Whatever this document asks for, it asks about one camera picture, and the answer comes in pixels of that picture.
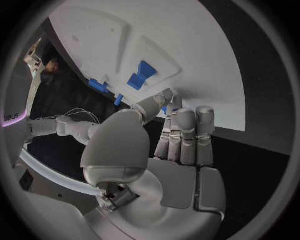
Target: white robot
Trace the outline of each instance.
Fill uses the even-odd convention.
[[[124,239],[211,239],[226,209],[224,183],[213,168],[214,110],[199,106],[194,112],[182,108],[182,102],[166,89],[103,124],[68,116],[28,119],[27,141],[58,134],[86,145],[81,167],[86,182],[98,190],[99,202],[99,211],[86,216],[92,228],[104,228],[97,220],[100,212]],[[155,158],[149,158],[143,125],[162,107],[167,107],[165,123]]]

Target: white panel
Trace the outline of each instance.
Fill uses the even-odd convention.
[[[83,74],[99,82],[107,75],[109,90],[124,95],[126,104],[171,88],[182,95],[183,107],[213,107],[217,127],[245,130],[237,59],[219,24],[197,0],[72,0],[50,20]],[[137,91],[127,81],[142,59],[158,74]]]

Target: blue plastic part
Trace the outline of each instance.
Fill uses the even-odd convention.
[[[101,84],[101,83],[97,82],[96,79],[91,78],[91,79],[88,81],[88,84],[89,84],[91,87],[93,87],[93,88],[99,90],[99,91],[102,92],[102,93],[109,93],[109,92],[110,92],[110,91],[107,89],[108,84],[107,84],[106,82],[103,83],[103,84]]]
[[[127,84],[136,90],[140,90],[146,80],[156,73],[157,71],[152,66],[145,61],[141,61],[138,65],[138,73],[132,74]]]
[[[119,94],[119,96],[117,96],[116,100],[114,101],[114,105],[119,106],[123,98],[124,96],[122,94]]]
[[[167,115],[167,106],[163,106],[161,110],[163,110],[164,114]]]

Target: white tube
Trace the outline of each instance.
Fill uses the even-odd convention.
[[[82,194],[92,195],[92,196],[101,196],[101,190],[95,188],[87,183],[74,180],[70,177],[64,176],[51,168],[45,166],[33,156],[31,156],[25,149],[22,149],[20,158],[34,171],[42,175],[44,178],[62,186],[66,189],[73,190]]]

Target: purple light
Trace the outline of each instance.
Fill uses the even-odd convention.
[[[17,124],[18,122],[21,122],[24,118],[26,118],[26,116],[27,116],[27,110],[25,110],[25,112],[23,114],[21,114],[18,118],[4,122],[2,127],[6,128],[8,126]]]

